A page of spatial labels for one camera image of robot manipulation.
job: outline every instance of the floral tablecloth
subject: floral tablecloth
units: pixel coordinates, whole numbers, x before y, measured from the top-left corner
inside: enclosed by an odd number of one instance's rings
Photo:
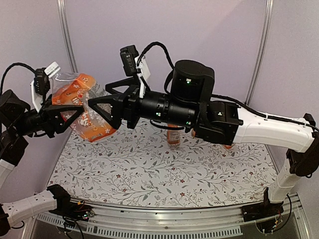
[[[180,147],[166,130],[141,120],[95,143],[75,133],[49,180],[75,198],[148,207],[207,207],[260,201],[276,178],[262,144],[232,149],[181,132]]]

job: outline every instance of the purple wall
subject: purple wall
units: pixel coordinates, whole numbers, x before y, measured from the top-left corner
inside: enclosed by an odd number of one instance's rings
[[[125,78],[120,48],[166,45],[172,61],[215,70],[217,94],[244,100],[257,57],[266,2],[255,0],[66,1],[80,71],[107,83]],[[151,88],[163,91],[170,67],[163,51],[147,53]]]
[[[56,1],[0,1],[0,72],[13,62],[24,62],[40,68],[57,61],[69,71],[61,34]],[[5,79],[4,90],[12,89],[22,100],[31,103],[30,83],[33,75],[21,68],[12,68]],[[67,133],[55,139],[26,138],[29,146],[18,167],[9,175],[0,190],[0,202],[29,197],[46,187]],[[6,239],[17,239],[22,230],[11,230]]]
[[[302,117],[311,113],[319,122],[319,2],[275,1],[265,57],[252,107],[273,114]],[[272,147],[280,167],[286,150]],[[319,238],[319,172],[303,178],[298,192],[311,227]]]

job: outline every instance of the cable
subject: cable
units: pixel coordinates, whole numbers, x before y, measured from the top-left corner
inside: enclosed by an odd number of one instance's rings
[[[77,228],[79,229],[79,231],[80,231],[80,233],[81,233],[82,239],[84,239],[83,231],[82,231],[81,227],[79,226],[79,224],[77,223],[77,221],[79,221],[80,219],[79,219],[79,220],[74,220],[74,219],[71,219],[71,218],[66,218],[66,217],[64,217],[64,216],[63,216],[62,218],[64,219],[64,233],[65,233],[65,235],[66,235],[68,238],[73,239],[73,238],[70,237],[70,235],[68,234],[69,232],[66,231],[66,224],[72,226],[72,225],[70,224],[70,222],[71,222],[71,223],[74,223],[74,224],[77,226]]]
[[[17,227],[17,228],[15,228],[15,227],[11,227],[12,229],[21,229],[21,228],[23,228],[24,227],[24,221],[21,221],[22,222],[22,226],[20,226],[20,227]]]
[[[292,212],[292,210],[293,210],[293,205],[292,205],[291,199],[290,199],[290,197],[289,197],[288,194],[287,194],[287,197],[288,197],[289,204],[290,204],[290,210],[289,210],[288,218],[287,218],[287,220],[285,221],[285,223],[284,223],[279,229],[274,230],[274,232],[277,232],[277,231],[281,230],[281,229],[288,223],[288,221],[289,221],[289,219],[290,219],[291,212]]]
[[[232,102],[235,102],[236,104],[238,104],[239,106],[241,106],[242,108],[245,108],[247,111],[249,111],[250,113],[253,113],[257,116],[260,116],[262,118],[267,118],[267,115],[263,114],[263,113],[260,113],[252,108],[250,108],[249,106],[247,106],[246,104],[240,102],[239,100],[237,99],[234,99],[234,98],[231,98],[231,97],[228,97],[228,96],[220,96],[220,95],[215,95],[215,94],[212,94],[211,95],[213,98],[218,98],[218,99],[222,99],[222,100],[227,100],[227,101],[232,101]],[[296,124],[299,124],[299,125],[305,125],[305,126],[308,126],[308,127],[311,127],[312,129],[314,130],[317,130],[319,132],[319,128],[311,125],[311,124],[308,124],[308,123],[303,123],[303,122],[299,122],[299,121],[296,121],[296,120],[293,120],[293,119],[288,119],[288,118],[283,118],[283,117],[278,117],[278,116],[268,116],[268,119],[270,120],[277,120],[277,121],[282,121],[282,122],[290,122],[290,123],[296,123]]]
[[[32,67],[28,66],[27,64],[24,64],[24,63],[21,63],[21,62],[12,63],[11,65],[8,66],[8,68],[6,68],[6,70],[4,71],[4,74],[2,75],[1,85],[0,85],[0,96],[3,93],[4,79],[5,79],[6,75],[7,75],[7,73],[9,72],[9,70],[11,68],[13,68],[14,66],[22,66],[22,67],[28,69],[29,71],[31,71],[32,73],[35,74],[35,70]],[[0,122],[0,137],[1,137],[1,134],[2,134],[2,123]]]
[[[165,125],[160,125],[160,124],[154,123],[152,120],[150,120],[150,123],[151,125],[161,129],[167,129],[167,130],[183,130],[184,129],[184,127],[169,127]]]
[[[46,133],[37,134],[35,132],[33,137],[37,138],[37,137],[42,137],[42,136],[45,136],[45,135],[46,135]]]
[[[152,42],[152,43],[150,43],[147,47],[145,47],[145,49],[142,51],[142,53],[140,54],[140,56],[139,56],[139,58],[138,58],[138,60],[137,60],[137,62],[136,62],[136,67],[138,67],[138,66],[140,65],[140,62],[141,62],[143,56],[144,56],[153,46],[160,46],[160,47],[164,50],[164,53],[165,53],[165,55],[166,55],[166,58],[167,58],[167,60],[168,60],[168,63],[169,63],[169,65],[170,65],[170,67],[171,67],[172,69],[174,69],[174,65],[173,65],[173,63],[172,63],[172,61],[171,61],[171,58],[170,58],[170,56],[169,56],[169,53],[168,53],[168,50],[167,50],[166,46],[165,46],[163,43],[160,43],[160,42],[158,42],[158,41]],[[149,85],[147,84],[147,82],[145,81],[145,79],[144,79],[143,77],[141,77],[141,81],[142,81],[143,84],[145,85],[145,88],[146,88],[148,91],[151,91]]]

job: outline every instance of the plastic bag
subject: plastic bag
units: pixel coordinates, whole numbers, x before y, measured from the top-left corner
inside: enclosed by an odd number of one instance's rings
[[[53,105],[82,105],[85,112],[71,125],[71,128],[83,139],[90,142],[112,135],[112,128],[98,113],[88,106],[88,100],[107,95],[106,91],[92,76],[83,73],[63,73],[56,62],[46,69],[46,74],[52,80]],[[111,112],[109,104],[103,104],[105,111]],[[73,112],[62,113],[67,120]]]

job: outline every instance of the flower pattern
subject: flower pattern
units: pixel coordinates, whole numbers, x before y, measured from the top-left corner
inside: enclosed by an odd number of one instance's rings
[[[264,145],[231,149],[181,132],[170,147],[166,130],[142,119],[112,136],[90,143],[75,133],[68,139],[49,185],[72,197],[145,207],[207,207],[262,199],[276,171]]]

